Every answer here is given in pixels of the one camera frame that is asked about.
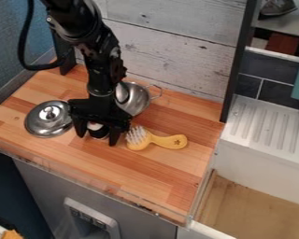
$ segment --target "pot handle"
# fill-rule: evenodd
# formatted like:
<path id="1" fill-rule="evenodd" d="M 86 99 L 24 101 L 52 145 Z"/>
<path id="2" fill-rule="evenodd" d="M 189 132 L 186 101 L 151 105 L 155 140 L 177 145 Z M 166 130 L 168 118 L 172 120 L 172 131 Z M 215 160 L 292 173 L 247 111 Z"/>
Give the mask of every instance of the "pot handle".
<path id="1" fill-rule="evenodd" d="M 151 101 L 152 101 L 152 100 L 155 100 L 155 99 L 157 99 L 157 98 L 162 97 L 162 95 L 163 95 L 163 88 L 162 88 L 162 87 L 159 87 L 159 86 L 157 86 L 157 85 L 153 85 L 153 84 L 150 84 L 150 85 L 146 86 L 146 88 L 150 88 L 150 87 L 156 87 L 157 89 L 160 90 L 160 93 L 159 93 L 158 95 L 155 95 L 155 96 L 150 97 L 150 100 L 151 100 Z"/>

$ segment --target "scrub brush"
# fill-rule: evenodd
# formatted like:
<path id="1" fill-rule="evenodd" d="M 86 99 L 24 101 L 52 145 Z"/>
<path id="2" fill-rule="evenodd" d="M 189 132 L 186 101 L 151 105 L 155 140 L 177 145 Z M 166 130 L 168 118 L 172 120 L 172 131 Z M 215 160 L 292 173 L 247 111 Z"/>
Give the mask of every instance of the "scrub brush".
<path id="1" fill-rule="evenodd" d="M 180 149 L 187 146 L 187 137 L 183 134 L 160 137 L 151 134 L 142 126 L 132 128 L 126 135 L 127 147 L 131 150 L 142 150 L 150 143 L 163 148 Z"/>

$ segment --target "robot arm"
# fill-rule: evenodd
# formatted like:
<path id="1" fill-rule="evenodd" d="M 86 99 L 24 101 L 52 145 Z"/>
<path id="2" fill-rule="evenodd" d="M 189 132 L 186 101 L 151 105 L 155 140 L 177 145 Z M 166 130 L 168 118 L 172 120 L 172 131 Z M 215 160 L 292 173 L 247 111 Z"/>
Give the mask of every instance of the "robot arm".
<path id="1" fill-rule="evenodd" d="M 116 105 L 115 89 L 126 77 L 127 70 L 123 66 L 118 39 L 103 23 L 101 13 L 92 0 L 41 0 L 41 2 L 47 7 L 47 22 L 50 29 L 81 51 L 89 73 L 87 85 L 89 98 L 68 101 L 78 136 L 84 136 L 89 121 L 97 122 L 107 127 L 109 144 L 114 146 L 120 134 L 129 130 L 132 118 Z M 28 3 L 29 14 L 26 20 L 30 19 L 31 22 L 34 0 L 28 0 Z M 40 70 L 62 64 L 64 59 L 59 59 L 52 65 L 25 64 L 23 55 L 29 28 L 29 24 L 26 25 L 27 21 L 19 43 L 19 58 L 22 65 L 30 70 Z"/>

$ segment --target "white bristles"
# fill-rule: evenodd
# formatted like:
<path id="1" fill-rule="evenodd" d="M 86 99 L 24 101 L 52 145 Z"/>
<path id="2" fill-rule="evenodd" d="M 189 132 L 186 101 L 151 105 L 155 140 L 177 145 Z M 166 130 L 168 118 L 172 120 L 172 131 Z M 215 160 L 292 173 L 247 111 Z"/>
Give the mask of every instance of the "white bristles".
<path id="1" fill-rule="evenodd" d="M 146 130 L 142 126 L 132 128 L 126 135 L 126 140 L 129 144 L 139 145 L 146 138 Z"/>

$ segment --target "light blue wall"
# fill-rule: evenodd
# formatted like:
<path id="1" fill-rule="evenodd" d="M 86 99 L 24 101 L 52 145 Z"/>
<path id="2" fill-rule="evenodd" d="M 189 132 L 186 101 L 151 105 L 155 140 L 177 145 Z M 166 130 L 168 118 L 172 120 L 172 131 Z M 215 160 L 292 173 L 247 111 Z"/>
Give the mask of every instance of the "light blue wall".
<path id="1" fill-rule="evenodd" d="M 36 12 L 27 41 L 26 59 L 32 63 L 52 47 L 46 11 L 35 0 Z M 0 88 L 22 69 L 17 58 L 19 35 L 27 11 L 27 0 L 0 0 Z"/>

